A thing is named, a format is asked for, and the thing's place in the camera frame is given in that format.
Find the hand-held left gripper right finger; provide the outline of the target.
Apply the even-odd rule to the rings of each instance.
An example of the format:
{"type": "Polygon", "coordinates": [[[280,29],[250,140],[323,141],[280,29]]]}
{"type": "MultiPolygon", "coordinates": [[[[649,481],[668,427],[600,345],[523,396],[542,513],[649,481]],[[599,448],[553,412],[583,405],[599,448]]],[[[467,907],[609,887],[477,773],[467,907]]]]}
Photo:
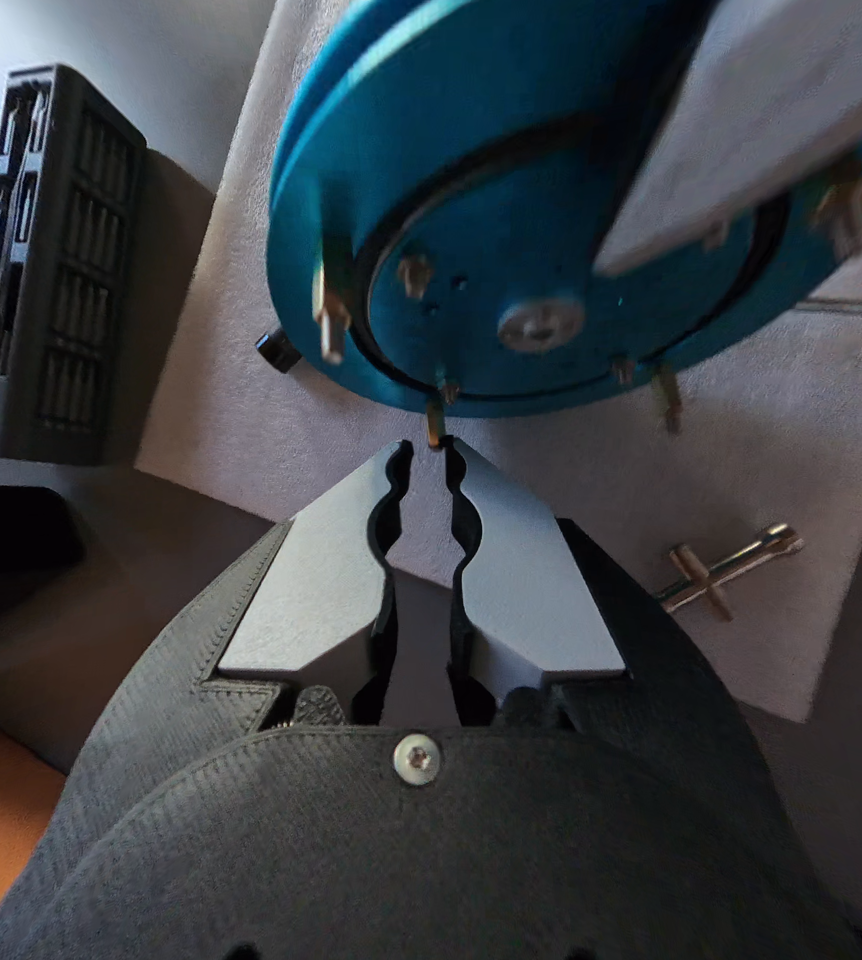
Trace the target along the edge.
{"type": "Polygon", "coordinates": [[[461,724],[514,690],[612,680],[627,666],[550,506],[462,439],[444,442],[453,578],[447,665],[461,724]]]}

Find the blue metal turntable disc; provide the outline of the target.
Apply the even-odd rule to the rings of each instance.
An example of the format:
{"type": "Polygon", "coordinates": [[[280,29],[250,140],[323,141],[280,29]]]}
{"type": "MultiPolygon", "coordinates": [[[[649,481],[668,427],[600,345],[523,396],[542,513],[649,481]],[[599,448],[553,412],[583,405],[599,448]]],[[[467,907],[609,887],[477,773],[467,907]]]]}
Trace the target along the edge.
{"type": "Polygon", "coordinates": [[[296,90],[269,185],[267,276],[303,358],[353,394],[517,417],[726,352],[837,264],[811,215],[862,140],[711,234],[594,262],[720,2],[356,2],[296,90]],[[319,257],[343,276],[321,359],[319,257]]]}

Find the silver cross wrench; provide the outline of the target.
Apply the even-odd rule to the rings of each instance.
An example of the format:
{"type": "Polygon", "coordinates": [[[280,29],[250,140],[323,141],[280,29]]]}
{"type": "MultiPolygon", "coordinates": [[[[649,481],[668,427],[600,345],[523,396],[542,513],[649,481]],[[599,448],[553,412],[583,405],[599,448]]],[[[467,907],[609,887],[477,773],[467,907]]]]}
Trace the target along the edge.
{"type": "Polygon", "coordinates": [[[653,597],[667,614],[701,602],[718,621],[731,623],[735,614],[725,596],[725,585],[777,559],[793,556],[804,546],[803,537],[787,523],[762,529],[750,543],[711,564],[701,560],[691,546],[680,543],[667,555],[677,570],[677,580],[653,597]]]}

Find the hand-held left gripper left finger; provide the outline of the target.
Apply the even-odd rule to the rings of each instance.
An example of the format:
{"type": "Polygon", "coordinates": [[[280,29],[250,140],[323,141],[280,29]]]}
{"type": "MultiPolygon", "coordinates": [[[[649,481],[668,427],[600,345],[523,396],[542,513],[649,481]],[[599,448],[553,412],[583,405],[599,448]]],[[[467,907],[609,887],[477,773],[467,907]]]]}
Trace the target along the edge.
{"type": "Polygon", "coordinates": [[[393,441],[298,512],[221,659],[222,678],[327,687],[347,719],[380,719],[396,656],[389,548],[413,461],[393,441]]]}

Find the white foam sheet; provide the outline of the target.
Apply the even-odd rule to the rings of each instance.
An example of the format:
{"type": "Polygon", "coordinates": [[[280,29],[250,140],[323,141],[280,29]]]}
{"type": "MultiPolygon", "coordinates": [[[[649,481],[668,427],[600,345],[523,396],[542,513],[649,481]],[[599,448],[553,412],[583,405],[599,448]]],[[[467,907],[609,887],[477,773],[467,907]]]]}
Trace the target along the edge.
{"type": "MultiPolygon", "coordinates": [[[[355,397],[307,364],[275,373],[252,346],[276,325],[259,238],[271,151],[345,6],[274,5],[138,467],[283,521],[408,437],[422,451],[392,562],[443,585],[458,547],[420,417],[355,397]]],[[[680,618],[739,701],[805,723],[862,552],[862,313],[786,313],[681,379],[676,438],[645,389],[561,413],[457,421],[456,432],[647,587],[669,573],[674,543],[723,549],[789,522],[803,551],[736,582],[734,624],[693,606],[680,618]]]]}

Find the dark grey case sleeve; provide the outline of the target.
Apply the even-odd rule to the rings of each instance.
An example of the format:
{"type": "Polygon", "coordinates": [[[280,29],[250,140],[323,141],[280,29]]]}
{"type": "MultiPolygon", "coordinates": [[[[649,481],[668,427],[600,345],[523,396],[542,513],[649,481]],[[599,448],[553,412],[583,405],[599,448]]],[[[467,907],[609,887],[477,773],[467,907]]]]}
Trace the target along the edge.
{"type": "Polygon", "coordinates": [[[0,484],[0,578],[70,570],[86,555],[75,513],[61,493],[0,484]]]}

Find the black screwdriver bit case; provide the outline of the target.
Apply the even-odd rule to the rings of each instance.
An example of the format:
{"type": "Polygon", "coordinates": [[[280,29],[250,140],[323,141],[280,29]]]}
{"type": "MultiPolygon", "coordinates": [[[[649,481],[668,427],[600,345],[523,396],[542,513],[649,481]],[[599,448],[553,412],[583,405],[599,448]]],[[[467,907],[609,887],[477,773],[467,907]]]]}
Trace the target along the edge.
{"type": "Polygon", "coordinates": [[[0,117],[0,459],[103,461],[146,138],[76,70],[8,74],[0,117]]]}

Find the black precision screwdriver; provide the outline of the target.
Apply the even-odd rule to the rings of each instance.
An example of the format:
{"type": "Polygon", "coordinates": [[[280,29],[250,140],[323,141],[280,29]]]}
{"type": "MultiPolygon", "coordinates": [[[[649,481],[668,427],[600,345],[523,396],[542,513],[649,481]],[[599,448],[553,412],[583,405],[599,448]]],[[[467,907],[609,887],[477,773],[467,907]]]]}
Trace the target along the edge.
{"type": "Polygon", "coordinates": [[[257,353],[275,371],[288,375],[303,359],[285,330],[278,327],[263,334],[255,343],[257,353]]]}

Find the grey desk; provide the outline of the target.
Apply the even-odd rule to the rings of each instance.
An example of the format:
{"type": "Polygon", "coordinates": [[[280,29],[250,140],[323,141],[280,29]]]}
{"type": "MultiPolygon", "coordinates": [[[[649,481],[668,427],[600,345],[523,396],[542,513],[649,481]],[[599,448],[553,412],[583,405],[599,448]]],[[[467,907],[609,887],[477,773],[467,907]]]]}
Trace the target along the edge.
{"type": "MultiPolygon", "coordinates": [[[[0,902],[43,836],[58,786],[155,637],[271,522],[138,467],[230,146],[276,2],[0,2],[0,112],[11,67],[73,66],[149,141],[116,375],[112,465],[0,459],[0,484],[58,481],[88,559],[0,613],[0,902]]],[[[814,709],[745,702],[795,830],[862,929],[862,552],[814,709]]]]}

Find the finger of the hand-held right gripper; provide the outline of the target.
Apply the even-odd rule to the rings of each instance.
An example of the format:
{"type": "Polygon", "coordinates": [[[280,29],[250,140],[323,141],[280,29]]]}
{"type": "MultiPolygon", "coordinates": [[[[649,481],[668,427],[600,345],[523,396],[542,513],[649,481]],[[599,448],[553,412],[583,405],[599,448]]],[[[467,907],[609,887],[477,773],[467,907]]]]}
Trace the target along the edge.
{"type": "Polygon", "coordinates": [[[862,1],[726,1],[594,262],[703,239],[862,140],[862,1]]]}

